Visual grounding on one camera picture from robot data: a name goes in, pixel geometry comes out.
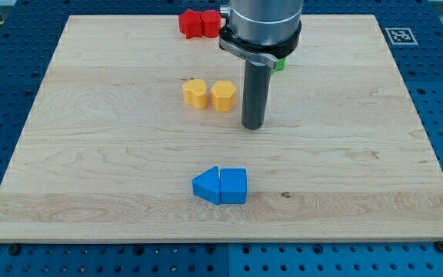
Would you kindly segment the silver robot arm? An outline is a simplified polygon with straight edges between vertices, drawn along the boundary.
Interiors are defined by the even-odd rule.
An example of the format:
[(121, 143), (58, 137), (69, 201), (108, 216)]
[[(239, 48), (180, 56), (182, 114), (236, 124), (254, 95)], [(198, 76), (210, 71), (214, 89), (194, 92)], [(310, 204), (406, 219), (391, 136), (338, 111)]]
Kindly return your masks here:
[(230, 0), (220, 7), (225, 24), (219, 47), (271, 69), (298, 45), (303, 0)]

